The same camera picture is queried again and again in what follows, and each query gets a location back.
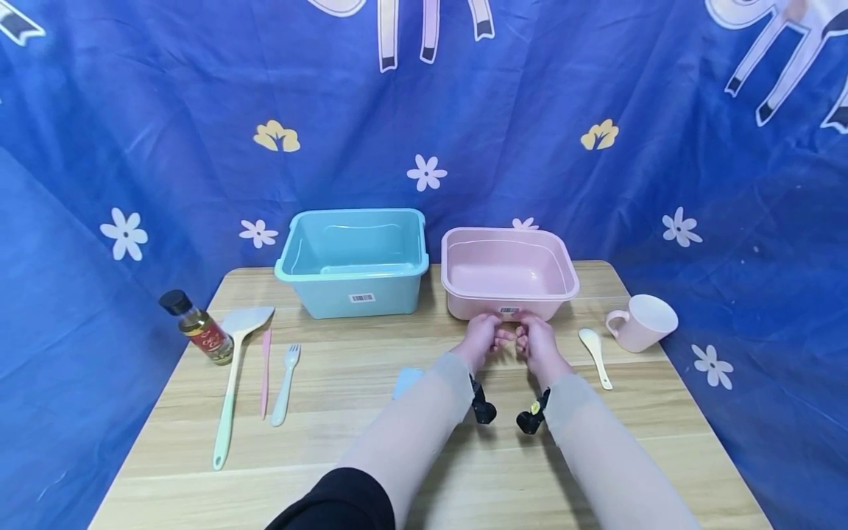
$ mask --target hand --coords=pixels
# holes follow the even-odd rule
[[[502,320],[491,314],[484,313],[468,322],[466,337],[462,339],[453,353],[459,355],[471,369],[471,374],[486,364],[486,354],[503,348],[507,342],[516,340],[516,336],[504,329],[498,329]]]
[[[543,391],[561,377],[574,373],[556,347],[554,328],[550,324],[536,315],[524,315],[517,335],[516,352],[527,361],[527,368],[536,376]]]

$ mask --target white mug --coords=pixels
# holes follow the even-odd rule
[[[613,326],[612,321],[617,319],[624,322]],[[618,345],[635,354],[660,342],[677,328],[678,314],[672,306],[649,294],[637,294],[630,299],[628,310],[615,310],[606,316],[606,329]]]

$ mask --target oil bottle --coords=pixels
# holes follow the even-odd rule
[[[177,327],[195,346],[201,349],[217,365],[232,362],[232,337],[215,322],[209,313],[192,304],[188,296],[175,289],[163,294],[159,305],[180,319]]]

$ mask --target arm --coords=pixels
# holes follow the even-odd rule
[[[480,315],[466,337],[442,355],[356,440],[337,467],[353,467],[374,477],[392,501],[397,528],[403,528],[412,500],[448,437],[465,418],[474,393],[474,376],[486,354],[515,339],[497,330],[500,319]]]
[[[700,528],[639,442],[562,358],[550,326],[522,320],[517,349],[542,388],[544,417],[592,511],[605,530]]]

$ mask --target pink plastic bin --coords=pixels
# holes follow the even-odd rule
[[[580,291],[566,245],[555,234],[514,228],[455,228],[442,237],[448,311],[467,321],[493,311],[505,321],[530,311],[549,320]]]

